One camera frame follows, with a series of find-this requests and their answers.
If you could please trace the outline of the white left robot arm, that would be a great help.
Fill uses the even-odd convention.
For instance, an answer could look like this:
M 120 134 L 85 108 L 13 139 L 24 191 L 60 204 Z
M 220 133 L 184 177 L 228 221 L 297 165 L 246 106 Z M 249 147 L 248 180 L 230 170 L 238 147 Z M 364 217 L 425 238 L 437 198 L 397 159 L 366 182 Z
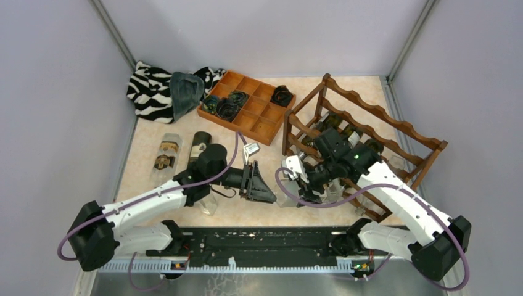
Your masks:
M 164 212 L 193 206 L 211 194 L 214 184 L 237 189 L 248 201 L 276 201 L 256 161 L 234 168 L 226 156 L 223 145 L 210 144 L 184 171 L 153 190 L 124 202 L 99 205 L 93 200 L 84 204 L 65 238 L 75 254 L 72 259 L 83 271 L 94 271 L 120 254 L 181 253 L 184 234 L 174 221 L 164 220 L 155 226 L 142 223 Z

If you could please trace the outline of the clear bottle black cap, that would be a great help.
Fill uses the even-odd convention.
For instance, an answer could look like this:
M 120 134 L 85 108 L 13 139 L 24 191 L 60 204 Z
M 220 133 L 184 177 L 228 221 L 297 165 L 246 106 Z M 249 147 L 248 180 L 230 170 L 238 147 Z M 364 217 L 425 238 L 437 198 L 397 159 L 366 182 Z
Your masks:
M 341 199 L 342 193 L 345 190 L 344 186 L 341 185 L 338 180 L 334 180 L 324 185 L 323 191 L 321 192 L 311 190 L 306 183 L 301 181 L 291 181 L 288 179 L 280 179 L 279 181 L 282 183 L 282 186 L 293 195 L 299 196 L 302 200 L 314 204 L 334 203 Z M 276 203 L 280 207 L 300 208 L 303 206 L 288 197 L 288 195 L 286 195 L 277 184 L 273 187 L 273 192 L 277 197 Z

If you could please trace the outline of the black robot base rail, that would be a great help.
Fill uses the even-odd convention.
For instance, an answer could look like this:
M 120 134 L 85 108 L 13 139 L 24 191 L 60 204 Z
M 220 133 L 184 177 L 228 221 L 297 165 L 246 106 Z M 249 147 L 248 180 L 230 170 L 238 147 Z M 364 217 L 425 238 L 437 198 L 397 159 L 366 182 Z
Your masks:
M 116 257 L 102 272 L 353 273 L 356 263 L 378 261 L 385 251 L 350 251 L 346 226 L 184 228 L 178 254 Z

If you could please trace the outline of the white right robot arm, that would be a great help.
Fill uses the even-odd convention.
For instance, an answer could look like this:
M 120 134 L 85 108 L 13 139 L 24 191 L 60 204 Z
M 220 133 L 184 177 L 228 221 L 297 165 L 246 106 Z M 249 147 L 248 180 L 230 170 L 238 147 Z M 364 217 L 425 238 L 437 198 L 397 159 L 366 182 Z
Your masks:
M 385 163 L 381 144 L 372 139 L 361 142 L 360 138 L 356 131 L 344 135 L 328 128 L 313 144 L 321 162 L 306 165 L 298 155 L 282 161 L 285 174 L 298 185 L 299 202 L 323 207 L 315 197 L 324 192 L 324 186 L 336 179 L 349 179 L 359 187 L 353 199 L 372 194 L 406 226 L 400 229 L 360 219 L 347 233 L 351 252 L 363 254 L 374 249 L 402 257 L 432 281 L 442 280 L 458 261 L 468 270 L 464 255 L 471 222 L 462 215 L 453 218 L 434 208 Z

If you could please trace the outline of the small clear glass bottle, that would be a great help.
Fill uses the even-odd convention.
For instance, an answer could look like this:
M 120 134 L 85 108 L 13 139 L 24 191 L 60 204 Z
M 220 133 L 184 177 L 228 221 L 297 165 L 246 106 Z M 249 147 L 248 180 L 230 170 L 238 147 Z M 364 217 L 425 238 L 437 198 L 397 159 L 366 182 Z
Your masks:
M 197 202 L 202 212 L 208 216 L 213 216 L 218 209 L 218 201 L 213 192 Z

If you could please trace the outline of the dark wine bottle front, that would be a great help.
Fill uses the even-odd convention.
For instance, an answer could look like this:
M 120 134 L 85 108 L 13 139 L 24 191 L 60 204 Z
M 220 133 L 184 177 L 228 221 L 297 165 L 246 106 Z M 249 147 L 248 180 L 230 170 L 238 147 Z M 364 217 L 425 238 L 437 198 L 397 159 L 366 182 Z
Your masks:
M 358 127 L 348 124 L 341 132 L 342 137 L 347 140 L 351 148 L 354 148 L 362 138 L 364 132 Z

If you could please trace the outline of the dark wine bottle back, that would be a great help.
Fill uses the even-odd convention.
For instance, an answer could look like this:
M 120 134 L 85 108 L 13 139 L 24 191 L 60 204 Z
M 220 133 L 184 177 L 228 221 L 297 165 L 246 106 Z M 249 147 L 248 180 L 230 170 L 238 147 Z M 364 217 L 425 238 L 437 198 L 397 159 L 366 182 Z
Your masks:
M 341 123 L 342 118 L 338 114 L 328 112 L 319 122 L 317 122 L 314 129 L 323 132 L 328 128 L 337 128 Z M 301 143 L 308 147 L 314 146 L 313 139 L 307 135 L 302 139 Z

